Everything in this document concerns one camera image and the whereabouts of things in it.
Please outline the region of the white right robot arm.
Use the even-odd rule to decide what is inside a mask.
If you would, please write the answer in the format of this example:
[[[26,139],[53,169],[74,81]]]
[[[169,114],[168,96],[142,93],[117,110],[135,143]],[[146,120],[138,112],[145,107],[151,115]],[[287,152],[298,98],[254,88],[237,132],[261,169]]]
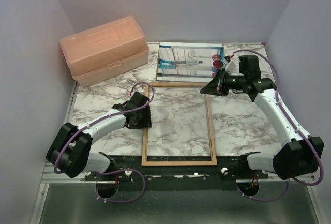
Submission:
[[[282,102],[272,79],[261,77],[259,59],[256,55],[240,56],[238,75],[231,75],[229,71],[220,69],[200,90],[201,94],[213,96],[227,96],[229,91],[248,95],[266,115],[281,143],[281,149],[276,154],[244,154],[243,162],[238,165],[241,177],[250,178],[257,170],[263,170],[275,173],[286,180],[323,171],[323,140],[313,137],[298,123]]]

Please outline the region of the blue wooden picture frame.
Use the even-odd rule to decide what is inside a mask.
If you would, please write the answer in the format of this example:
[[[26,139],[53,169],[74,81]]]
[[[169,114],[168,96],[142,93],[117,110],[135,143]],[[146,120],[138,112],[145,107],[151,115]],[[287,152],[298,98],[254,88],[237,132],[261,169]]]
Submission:
[[[145,89],[145,95],[149,98],[154,99],[155,97],[155,89],[157,88],[198,88],[199,90],[203,88],[205,83],[153,83],[150,86],[147,86]],[[203,166],[213,166],[217,163],[217,154],[216,154],[216,146],[214,139],[214,126],[212,122],[212,111],[210,104],[209,95],[202,94],[205,97],[206,103],[206,112],[207,112],[207,124],[208,124],[208,132],[209,132],[209,145],[210,145],[210,156],[205,157],[202,161]],[[142,141],[142,165],[144,166],[185,166],[186,162],[175,160],[174,162],[151,162],[149,161],[147,154],[147,143],[148,143],[148,130],[151,128],[145,128],[143,130],[143,141]]]

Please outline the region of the photo print with balloons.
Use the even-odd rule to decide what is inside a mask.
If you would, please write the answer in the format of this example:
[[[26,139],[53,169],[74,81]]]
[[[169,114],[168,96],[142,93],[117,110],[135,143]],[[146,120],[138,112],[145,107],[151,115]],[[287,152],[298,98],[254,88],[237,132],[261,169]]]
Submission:
[[[208,83],[229,62],[221,43],[161,42],[156,80]]]

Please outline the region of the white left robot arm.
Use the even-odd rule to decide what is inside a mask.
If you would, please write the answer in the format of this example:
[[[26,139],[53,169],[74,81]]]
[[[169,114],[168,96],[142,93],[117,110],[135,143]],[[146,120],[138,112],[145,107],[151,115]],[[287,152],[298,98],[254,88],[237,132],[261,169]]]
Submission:
[[[90,122],[62,125],[50,146],[46,160],[54,166],[55,173],[74,178],[82,172],[97,172],[103,180],[114,176],[111,159],[101,153],[92,153],[92,145],[110,134],[122,129],[144,129],[151,127],[150,99],[135,92],[122,104],[115,104],[106,114]]]

